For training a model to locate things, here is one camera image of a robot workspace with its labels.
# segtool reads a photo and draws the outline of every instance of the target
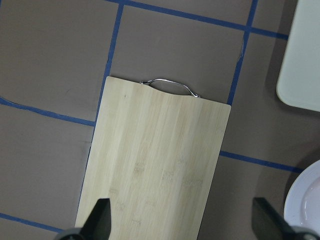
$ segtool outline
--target gray surface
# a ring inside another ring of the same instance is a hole
[[[251,231],[252,199],[266,198],[281,213],[287,181],[297,176],[220,156],[198,239],[256,239]]]
[[[251,1],[143,0],[245,25]],[[253,26],[288,34],[296,0],[259,0]],[[2,0],[0,96],[94,120],[118,4]],[[227,102],[243,32],[125,6],[111,75],[168,78]],[[305,168],[320,159],[320,113],[286,106],[276,83],[286,41],[250,34],[222,150]],[[67,229],[75,222],[93,127],[0,105],[0,213]],[[219,157],[199,240],[255,239],[252,197],[281,213],[298,174]],[[0,218],[6,239],[55,233]]]
[[[259,0],[253,27],[288,35],[298,0]]]
[[[226,103],[243,32],[125,7],[111,75],[136,82],[165,78]]]
[[[117,4],[4,0],[0,96],[95,120]]]
[[[93,127],[3,105],[0,112],[0,213],[71,228]]]
[[[250,0],[140,0],[167,9],[246,25]]]
[[[320,159],[320,112],[278,99],[285,47],[285,40],[250,36],[222,150],[306,168]]]
[[[0,218],[3,240],[53,240],[57,233]]]

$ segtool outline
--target wire handle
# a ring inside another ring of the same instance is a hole
[[[182,86],[182,87],[186,88],[192,96],[194,96],[195,98],[200,98],[200,96],[198,94],[194,93],[193,91],[190,90],[189,87],[187,87],[186,85],[184,85],[184,84],[182,84],[180,82],[158,78],[158,79],[149,80],[149,81],[141,81],[140,83],[143,84],[143,85],[150,85],[155,81],[163,81],[163,82],[167,82],[167,83],[171,83],[171,84],[176,84],[176,85]]]

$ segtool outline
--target white tray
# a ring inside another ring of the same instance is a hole
[[[299,0],[276,87],[287,105],[320,112],[320,0]]]

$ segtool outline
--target wood grain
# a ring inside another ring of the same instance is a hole
[[[110,198],[110,240],[196,240],[230,109],[108,77],[76,226]]]

